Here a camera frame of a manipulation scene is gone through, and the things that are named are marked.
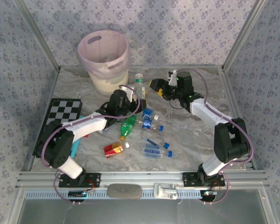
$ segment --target patterned wallpaper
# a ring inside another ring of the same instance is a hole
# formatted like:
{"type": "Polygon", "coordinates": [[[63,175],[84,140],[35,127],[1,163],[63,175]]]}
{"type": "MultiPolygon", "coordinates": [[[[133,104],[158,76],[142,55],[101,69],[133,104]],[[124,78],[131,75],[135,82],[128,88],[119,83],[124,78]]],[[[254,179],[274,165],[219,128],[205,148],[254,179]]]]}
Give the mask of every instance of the patterned wallpaper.
{"type": "Polygon", "coordinates": [[[0,0],[0,223],[34,146],[54,76],[13,2],[0,0]]]}
{"type": "Polygon", "coordinates": [[[25,0],[60,66],[99,29],[129,40],[133,65],[223,64],[255,0],[25,0]]]}
{"type": "Polygon", "coordinates": [[[280,210],[280,0],[269,0],[227,72],[280,210]]]}

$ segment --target green soda bottle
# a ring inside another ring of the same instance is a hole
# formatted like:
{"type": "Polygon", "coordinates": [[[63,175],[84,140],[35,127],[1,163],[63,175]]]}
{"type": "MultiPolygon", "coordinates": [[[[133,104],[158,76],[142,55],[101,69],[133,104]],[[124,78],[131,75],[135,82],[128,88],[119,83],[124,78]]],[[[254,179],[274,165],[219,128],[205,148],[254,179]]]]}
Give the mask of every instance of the green soda bottle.
{"type": "Polygon", "coordinates": [[[119,138],[120,141],[124,141],[126,136],[128,136],[131,133],[135,121],[136,121],[136,115],[132,115],[131,117],[128,117],[125,120],[125,122],[122,124],[120,129],[120,138],[119,138]]]}

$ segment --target blue bottle cap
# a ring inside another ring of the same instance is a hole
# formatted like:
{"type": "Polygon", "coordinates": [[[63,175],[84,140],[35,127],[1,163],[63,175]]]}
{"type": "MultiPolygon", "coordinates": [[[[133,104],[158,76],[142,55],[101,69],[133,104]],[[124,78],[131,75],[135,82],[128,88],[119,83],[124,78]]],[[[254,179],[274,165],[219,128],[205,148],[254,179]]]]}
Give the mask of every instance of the blue bottle cap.
{"type": "Polygon", "coordinates": [[[168,157],[171,158],[171,157],[172,157],[172,154],[173,154],[172,151],[169,150],[169,151],[168,151],[168,157]]]}
{"type": "Polygon", "coordinates": [[[168,143],[166,143],[166,142],[165,142],[165,144],[163,145],[163,147],[164,147],[165,149],[168,149],[169,146],[170,146],[170,145],[169,145],[168,143]]]}

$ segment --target checkerboard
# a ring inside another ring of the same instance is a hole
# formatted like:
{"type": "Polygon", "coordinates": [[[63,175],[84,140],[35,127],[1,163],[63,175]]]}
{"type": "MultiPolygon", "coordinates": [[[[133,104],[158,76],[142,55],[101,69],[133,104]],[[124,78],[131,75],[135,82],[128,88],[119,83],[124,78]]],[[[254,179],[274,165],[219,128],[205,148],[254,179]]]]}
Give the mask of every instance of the checkerboard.
{"type": "Polygon", "coordinates": [[[80,117],[81,109],[82,102],[80,99],[52,98],[42,124],[40,135],[43,133],[46,125],[53,120],[57,120],[60,123],[77,120],[80,117]]]}

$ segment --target table surface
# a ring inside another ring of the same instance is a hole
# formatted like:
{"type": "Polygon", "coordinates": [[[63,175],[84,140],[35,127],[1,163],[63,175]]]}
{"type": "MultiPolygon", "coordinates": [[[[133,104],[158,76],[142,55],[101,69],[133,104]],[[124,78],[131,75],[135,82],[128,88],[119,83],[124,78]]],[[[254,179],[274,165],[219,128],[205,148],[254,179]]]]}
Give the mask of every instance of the table surface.
{"type": "MultiPolygon", "coordinates": [[[[216,70],[202,70],[199,72],[206,79],[209,87],[208,101],[221,112],[230,115],[227,99],[216,70]]],[[[75,160],[88,171],[167,171],[167,170],[197,170],[214,153],[214,135],[207,124],[186,110],[170,107],[169,102],[158,96],[148,87],[153,78],[167,78],[168,69],[139,69],[129,70],[129,84],[133,85],[134,75],[142,73],[144,86],[147,89],[147,106],[159,114],[159,120],[164,125],[163,135],[170,144],[173,158],[148,158],[141,153],[145,144],[140,132],[141,128],[133,129],[127,136],[130,148],[111,158],[106,158],[103,147],[119,141],[121,123],[113,125],[107,133],[91,133],[88,138],[80,140],[75,160]]],[[[196,92],[205,95],[202,80],[195,73],[191,73],[196,92]]],[[[83,102],[81,115],[87,116],[98,109],[108,96],[99,94],[88,74],[77,70],[61,69],[58,76],[53,98],[79,98],[83,102]]],[[[178,102],[172,105],[179,107],[178,102]]],[[[229,167],[238,169],[239,164],[229,167]]],[[[40,159],[35,158],[32,171],[46,170],[40,159]]]]}

